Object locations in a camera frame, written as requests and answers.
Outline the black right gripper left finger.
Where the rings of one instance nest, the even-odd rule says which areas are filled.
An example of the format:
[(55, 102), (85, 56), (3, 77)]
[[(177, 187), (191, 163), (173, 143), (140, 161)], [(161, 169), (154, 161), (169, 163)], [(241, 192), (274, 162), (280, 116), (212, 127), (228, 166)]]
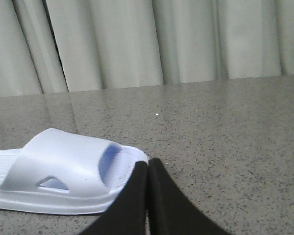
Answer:
[(144, 235), (148, 166), (136, 162), (123, 190), (108, 209), (82, 235)]

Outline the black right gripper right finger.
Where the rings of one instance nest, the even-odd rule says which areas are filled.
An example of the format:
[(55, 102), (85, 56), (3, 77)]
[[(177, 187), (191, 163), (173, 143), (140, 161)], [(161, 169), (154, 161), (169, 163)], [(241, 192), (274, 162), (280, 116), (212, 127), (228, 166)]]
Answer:
[(152, 235), (227, 235), (183, 194), (160, 159), (149, 161), (148, 216)]

